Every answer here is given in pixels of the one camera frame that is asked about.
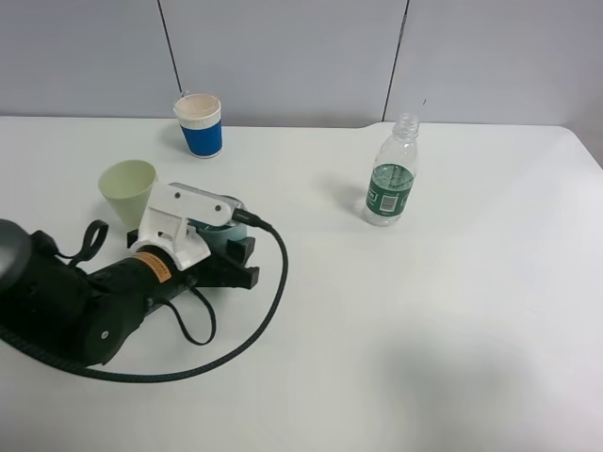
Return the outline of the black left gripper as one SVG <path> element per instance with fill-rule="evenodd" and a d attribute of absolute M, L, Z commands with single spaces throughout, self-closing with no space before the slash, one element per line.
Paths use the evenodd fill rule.
<path fill-rule="evenodd" d="M 132 248 L 139 240 L 139 230 L 126 234 L 126 247 Z M 255 249 L 255 238 L 246 236 L 227 239 L 212 250 L 211 287 L 253 289 L 259 280 L 260 269 L 248 266 Z M 144 246 L 132 256 L 122 260 L 122 299 L 172 300 L 190 286 L 198 287 L 210 271 L 208 259 L 179 270 L 171 257 L 155 246 Z"/>

